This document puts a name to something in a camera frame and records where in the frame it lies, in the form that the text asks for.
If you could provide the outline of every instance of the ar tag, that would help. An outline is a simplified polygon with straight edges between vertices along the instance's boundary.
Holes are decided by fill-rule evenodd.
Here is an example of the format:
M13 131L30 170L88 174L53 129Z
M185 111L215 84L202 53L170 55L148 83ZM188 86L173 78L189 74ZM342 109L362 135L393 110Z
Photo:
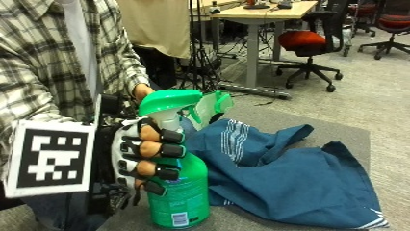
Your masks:
M20 120L5 196L86 192L94 127Z

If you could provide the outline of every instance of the white cloth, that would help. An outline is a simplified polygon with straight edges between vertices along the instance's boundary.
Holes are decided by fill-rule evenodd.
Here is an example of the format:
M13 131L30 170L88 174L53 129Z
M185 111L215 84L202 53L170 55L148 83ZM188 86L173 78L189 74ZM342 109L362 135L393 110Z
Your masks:
M76 47L90 96L94 99L96 95L102 91L102 85L97 78L97 58L90 35L85 26L81 3L80 0L56 0L56 2L58 2L64 8L69 38Z
M189 58L188 0L117 0L130 43Z

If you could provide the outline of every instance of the spray bottle nozzle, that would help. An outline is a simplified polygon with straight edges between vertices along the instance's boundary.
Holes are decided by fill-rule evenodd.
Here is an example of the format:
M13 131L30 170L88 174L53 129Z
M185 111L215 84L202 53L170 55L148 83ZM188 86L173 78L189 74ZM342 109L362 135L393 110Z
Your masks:
M202 93L198 90L158 90L144 98L138 116L153 118L160 128L177 131L181 109L189 109L189 112L196 115L196 120L200 121L193 107L201 98Z

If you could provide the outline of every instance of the table leg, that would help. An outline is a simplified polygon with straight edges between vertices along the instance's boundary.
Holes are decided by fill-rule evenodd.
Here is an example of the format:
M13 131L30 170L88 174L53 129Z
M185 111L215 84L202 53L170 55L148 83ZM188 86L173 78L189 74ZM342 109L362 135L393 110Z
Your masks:
M213 32L213 49L218 53L219 50L219 19L211 19L211 32Z
M274 44L273 44L273 61L281 61L281 44L279 44L279 35L285 30L285 21L277 21L274 23Z
M246 87L254 88L257 86L257 59L258 59L258 25L249 25L247 37L247 74L246 74Z

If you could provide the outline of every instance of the plaid shirt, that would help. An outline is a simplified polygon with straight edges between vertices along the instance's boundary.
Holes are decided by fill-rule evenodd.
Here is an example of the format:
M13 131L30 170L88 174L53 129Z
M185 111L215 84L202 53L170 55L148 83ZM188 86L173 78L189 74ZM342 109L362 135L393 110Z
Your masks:
M81 0L105 93L148 84L132 51L116 0ZM81 121L93 116L64 10L53 0L0 1L0 175L10 153L12 121Z

